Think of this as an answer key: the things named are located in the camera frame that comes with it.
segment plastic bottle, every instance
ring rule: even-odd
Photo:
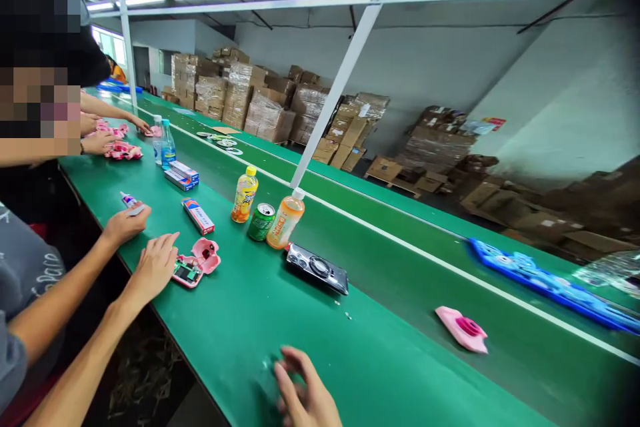
[[[153,123],[158,127],[159,131],[162,131],[162,117],[160,115],[153,116]],[[155,157],[155,163],[162,165],[162,137],[153,138],[153,155]]]
[[[231,220],[238,224],[244,224],[251,214],[251,204],[258,190],[258,179],[255,177],[255,167],[247,166],[247,171],[238,179],[235,189],[235,203],[231,210]]]
[[[171,136],[169,119],[162,119],[162,170],[169,170],[169,165],[175,160],[175,143]]]
[[[305,213],[305,203],[302,201],[304,197],[305,191],[295,188],[292,195],[282,199],[273,225],[267,232],[267,243],[272,248],[280,250],[289,243],[293,229]]]

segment ceiling light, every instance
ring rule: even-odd
[[[89,11],[108,10],[110,8],[113,8],[113,4],[111,2],[90,3],[87,5],[87,10]]]
[[[128,7],[134,7],[136,5],[144,5],[146,3],[158,3],[164,0],[126,0]],[[116,6],[120,7],[120,2],[115,3]]]

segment blue plastic tray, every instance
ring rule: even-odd
[[[639,320],[611,307],[582,287],[538,268],[533,258],[519,252],[510,256],[476,239],[469,239],[469,242],[487,267],[607,328],[640,335]]]

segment orange juice bottle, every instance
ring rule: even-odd
[[[255,167],[247,166],[247,171],[238,179],[235,190],[235,204],[231,210],[231,220],[244,224],[249,219],[251,204],[258,190],[258,179],[255,177]]]
[[[280,250],[289,243],[291,232],[305,213],[305,203],[302,201],[304,197],[305,191],[295,188],[292,195],[282,199],[275,220],[267,232],[267,243],[271,247]]]

